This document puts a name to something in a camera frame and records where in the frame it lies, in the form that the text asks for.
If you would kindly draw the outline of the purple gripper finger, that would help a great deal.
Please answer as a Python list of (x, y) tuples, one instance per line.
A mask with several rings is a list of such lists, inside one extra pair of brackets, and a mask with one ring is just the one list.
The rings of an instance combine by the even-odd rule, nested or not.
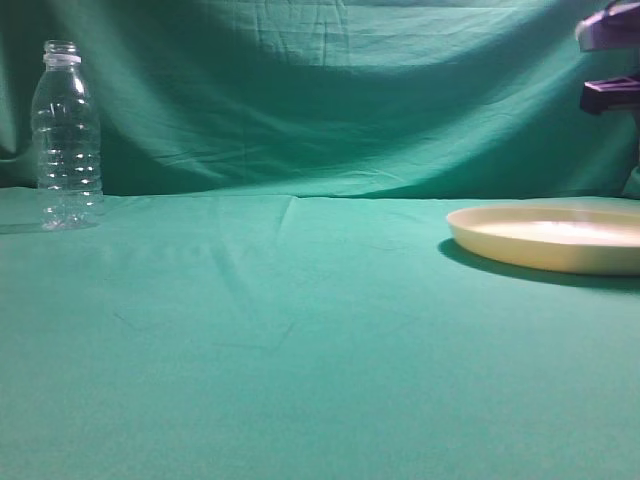
[(639, 2), (610, 1), (576, 25), (575, 38), (583, 52), (638, 49)]
[(584, 83), (580, 109), (591, 115), (611, 110), (634, 111), (639, 109), (639, 77), (622, 76)]

